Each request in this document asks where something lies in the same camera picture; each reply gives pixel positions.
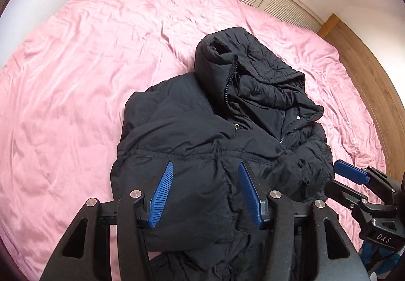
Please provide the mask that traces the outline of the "black hooded puffer coat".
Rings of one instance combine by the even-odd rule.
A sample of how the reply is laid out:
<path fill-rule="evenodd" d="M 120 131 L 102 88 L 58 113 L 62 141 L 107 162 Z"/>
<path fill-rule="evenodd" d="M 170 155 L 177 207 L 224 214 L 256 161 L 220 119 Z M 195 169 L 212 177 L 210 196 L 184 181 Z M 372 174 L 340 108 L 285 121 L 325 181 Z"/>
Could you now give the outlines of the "black hooded puffer coat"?
<path fill-rule="evenodd" d="M 323 197 L 332 152 L 323 107 L 306 78 L 241 27 L 205 36 L 195 68 L 136 92 L 124 108 L 114 198 L 149 184 L 168 163 L 163 216 L 144 233 L 157 280 L 254 280 L 266 233 L 253 224 L 238 167 L 291 200 Z"/>

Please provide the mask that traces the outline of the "pink bed duvet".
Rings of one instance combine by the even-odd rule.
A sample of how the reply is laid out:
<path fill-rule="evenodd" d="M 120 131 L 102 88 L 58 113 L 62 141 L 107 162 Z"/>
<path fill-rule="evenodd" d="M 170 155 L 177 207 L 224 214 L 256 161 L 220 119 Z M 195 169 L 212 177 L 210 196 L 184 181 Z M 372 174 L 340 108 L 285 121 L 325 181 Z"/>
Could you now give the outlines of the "pink bed duvet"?
<path fill-rule="evenodd" d="M 200 40 L 230 27 L 305 74 L 335 160 L 385 170 L 364 102 L 314 32 L 239 0 L 70 0 L 1 69 L 1 239 L 27 279 L 86 199 L 111 199 L 130 95 L 191 71 Z"/>

